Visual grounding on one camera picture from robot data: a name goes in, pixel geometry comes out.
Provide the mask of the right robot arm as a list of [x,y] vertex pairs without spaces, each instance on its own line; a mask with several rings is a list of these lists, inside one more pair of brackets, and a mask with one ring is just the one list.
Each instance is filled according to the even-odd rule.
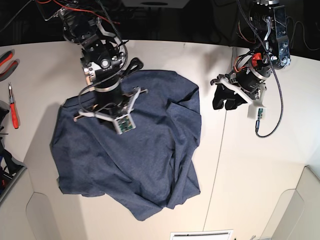
[[140,90],[123,93],[121,81],[144,64],[137,57],[129,60],[126,43],[102,2],[95,4],[104,16],[81,7],[77,0],[38,0],[36,4],[46,21],[61,19],[65,40],[81,46],[80,62],[87,86],[77,97],[79,114],[102,120],[128,115]]

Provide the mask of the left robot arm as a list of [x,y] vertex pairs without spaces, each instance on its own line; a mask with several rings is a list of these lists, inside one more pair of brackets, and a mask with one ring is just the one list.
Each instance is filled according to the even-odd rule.
[[242,104],[263,107],[266,80],[291,62],[285,6],[277,0],[254,0],[245,12],[240,1],[236,3],[254,39],[247,53],[232,55],[228,73],[211,80],[216,86],[214,110],[235,110]]

